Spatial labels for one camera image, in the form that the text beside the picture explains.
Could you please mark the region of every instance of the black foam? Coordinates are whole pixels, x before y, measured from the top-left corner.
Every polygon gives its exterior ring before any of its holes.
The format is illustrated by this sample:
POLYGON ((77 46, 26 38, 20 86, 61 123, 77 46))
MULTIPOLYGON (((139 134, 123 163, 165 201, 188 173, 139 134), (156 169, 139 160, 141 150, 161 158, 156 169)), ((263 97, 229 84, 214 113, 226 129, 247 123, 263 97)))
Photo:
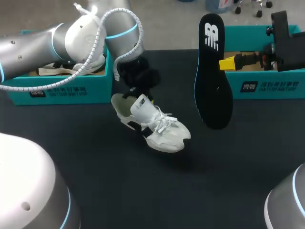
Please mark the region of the black foam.
POLYGON ((217 14, 206 14, 199 24, 199 60, 195 79, 194 96, 202 120, 211 129, 225 128, 231 119, 233 95, 225 72, 220 70, 219 60, 224 59, 224 22, 217 14), (205 25, 216 34, 218 41, 211 47, 205 35, 205 25))

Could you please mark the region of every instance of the new balance logo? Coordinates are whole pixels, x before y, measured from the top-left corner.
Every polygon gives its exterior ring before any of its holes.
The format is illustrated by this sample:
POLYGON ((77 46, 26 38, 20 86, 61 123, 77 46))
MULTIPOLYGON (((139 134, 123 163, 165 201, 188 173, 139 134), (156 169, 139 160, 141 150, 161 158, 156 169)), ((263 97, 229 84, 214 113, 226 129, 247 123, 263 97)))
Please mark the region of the new balance logo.
POLYGON ((144 103, 145 103, 145 100, 142 99, 142 100, 140 101, 140 107, 141 107, 144 103))
POLYGON ((218 44, 216 43, 218 41, 218 28, 216 25, 206 23, 204 26, 204 33, 207 37, 205 38, 205 44, 218 51, 218 44))

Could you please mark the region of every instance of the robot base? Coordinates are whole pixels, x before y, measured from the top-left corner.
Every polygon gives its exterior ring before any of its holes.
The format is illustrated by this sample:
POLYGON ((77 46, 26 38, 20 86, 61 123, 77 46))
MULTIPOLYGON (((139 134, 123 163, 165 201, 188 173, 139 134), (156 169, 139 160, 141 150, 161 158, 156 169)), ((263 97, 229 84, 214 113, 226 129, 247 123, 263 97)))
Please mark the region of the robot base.
POLYGON ((1 133, 0 146, 0 229, 80 229, 79 208, 47 152, 1 133))

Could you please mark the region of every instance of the blue container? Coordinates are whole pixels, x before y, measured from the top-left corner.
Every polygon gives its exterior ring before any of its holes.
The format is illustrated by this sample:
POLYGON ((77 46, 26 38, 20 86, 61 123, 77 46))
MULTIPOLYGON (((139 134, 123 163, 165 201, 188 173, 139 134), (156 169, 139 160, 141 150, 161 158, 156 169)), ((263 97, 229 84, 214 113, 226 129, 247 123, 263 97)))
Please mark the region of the blue container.
POLYGON ((226 13, 233 6, 233 0, 205 0, 205 8, 211 13, 226 13))
MULTIPOLYGON (((262 51, 274 42, 265 33, 267 25, 226 26, 225 51, 262 51)), ((301 32, 289 25, 289 33, 301 32)), ((234 99, 300 99, 305 98, 305 70, 226 72, 234 99)))
MULTIPOLYGON (((104 75, 78 76, 70 83, 38 92, 7 92, 15 105, 45 104, 103 104, 110 103, 112 93, 113 61, 107 48, 104 75)), ((28 74, 6 81, 3 85, 33 87, 51 84, 67 76, 29 76, 28 74)))

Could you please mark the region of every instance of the black mat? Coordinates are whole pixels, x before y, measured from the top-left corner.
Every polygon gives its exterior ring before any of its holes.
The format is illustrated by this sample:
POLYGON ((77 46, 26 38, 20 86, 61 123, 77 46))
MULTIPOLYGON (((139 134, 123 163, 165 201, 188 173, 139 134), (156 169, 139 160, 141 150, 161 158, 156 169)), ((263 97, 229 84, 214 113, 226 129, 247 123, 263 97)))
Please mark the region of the black mat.
POLYGON ((146 56, 163 78, 155 103, 192 133, 180 154, 149 149, 109 104, 14 107, 1 93, 0 132, 47 150, 83 229, 265 229, 267 194, 305 161, 305 101, 235 101, 228 127, 214 131, 193 99, 198 51, 146 56))

